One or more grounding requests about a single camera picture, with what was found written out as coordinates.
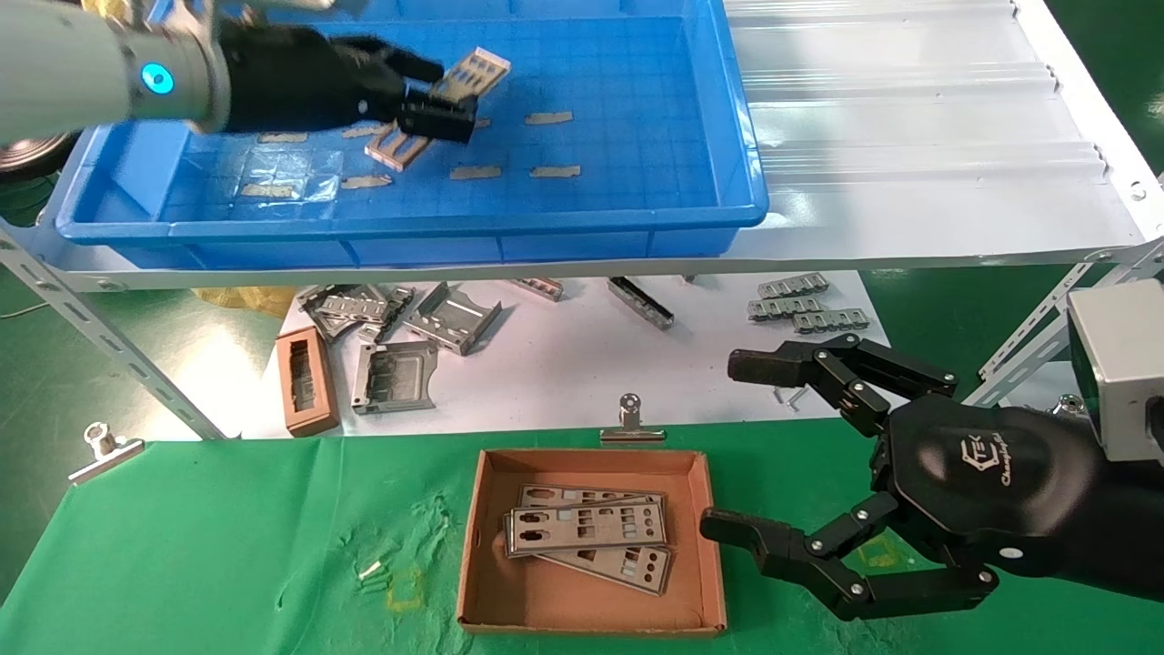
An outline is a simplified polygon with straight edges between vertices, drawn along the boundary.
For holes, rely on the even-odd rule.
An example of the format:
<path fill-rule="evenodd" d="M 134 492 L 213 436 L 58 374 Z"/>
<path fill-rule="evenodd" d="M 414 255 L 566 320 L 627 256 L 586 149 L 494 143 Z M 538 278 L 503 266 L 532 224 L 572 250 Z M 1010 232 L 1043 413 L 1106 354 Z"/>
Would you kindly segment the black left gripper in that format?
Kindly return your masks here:
<path fill-rule="evenodd" d="M 328 130 L 393 116 L 405 136 L 468 144 L 478 97 L 449 99 L 406 86 L 435 83 L 443 64 L 375 35 L 328 37 L 308 26 L 230 26 L 217 35 L 226 62 L 222 133 Z"/>

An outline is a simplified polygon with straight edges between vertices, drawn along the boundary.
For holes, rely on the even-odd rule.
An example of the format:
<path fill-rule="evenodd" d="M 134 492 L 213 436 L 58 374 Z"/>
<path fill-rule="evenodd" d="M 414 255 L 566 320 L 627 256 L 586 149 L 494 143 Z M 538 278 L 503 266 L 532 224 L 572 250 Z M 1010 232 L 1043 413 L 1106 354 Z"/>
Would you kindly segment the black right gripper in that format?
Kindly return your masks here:
<path fill-rule="evenodd" d="M 998 588 L 980 565 L 1161 600 L 1161 465 L 1107 460 L 1085 420 L 960 405 L 954 373 L 853 333 L 736 349 L 728 376 L 812 389 L 863 436 L 885 430 L 878 484 L 893 494 L 819 531 L 738 511 L 701 517 L 702 537 L 747 550 L 761 576 L 802 586 L 837 619 L 974 608 Z M 878 389 L 915 401 L 890 411 Z M 870 577 L 849 568 L 844 558 L 892 519 L 943 567 Z"/>

